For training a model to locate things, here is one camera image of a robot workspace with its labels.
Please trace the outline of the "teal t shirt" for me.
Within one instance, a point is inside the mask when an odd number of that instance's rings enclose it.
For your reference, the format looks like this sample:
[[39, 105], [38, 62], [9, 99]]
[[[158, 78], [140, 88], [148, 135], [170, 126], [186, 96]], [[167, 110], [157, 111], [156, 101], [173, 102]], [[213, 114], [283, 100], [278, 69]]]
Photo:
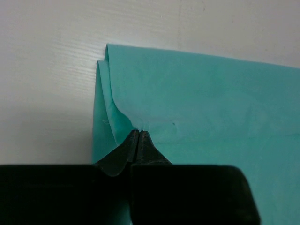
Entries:
[[133, 129], [174, 164], [239, 167], [264, 225], [300, 222], [300, 71], [108, 44], [97, 62], [92, 161]]

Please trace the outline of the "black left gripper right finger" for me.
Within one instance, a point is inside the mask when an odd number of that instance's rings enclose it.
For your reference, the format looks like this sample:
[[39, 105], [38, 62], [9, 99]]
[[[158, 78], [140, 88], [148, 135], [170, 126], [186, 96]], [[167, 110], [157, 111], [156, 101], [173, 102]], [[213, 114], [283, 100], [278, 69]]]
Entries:
[[139, 134], [130, 168], [135, 225], [258, 225], [261, 218], [243, 172], [231, 165], [173, 165]]

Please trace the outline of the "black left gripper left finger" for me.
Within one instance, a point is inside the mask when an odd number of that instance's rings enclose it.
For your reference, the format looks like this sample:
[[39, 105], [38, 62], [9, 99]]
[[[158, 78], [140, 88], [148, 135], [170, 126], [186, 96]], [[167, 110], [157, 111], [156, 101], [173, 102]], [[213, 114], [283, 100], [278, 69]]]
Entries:
[[129, 168], [139, 132], [95, 164], [3, 165], [3, 225], [129, 225]]

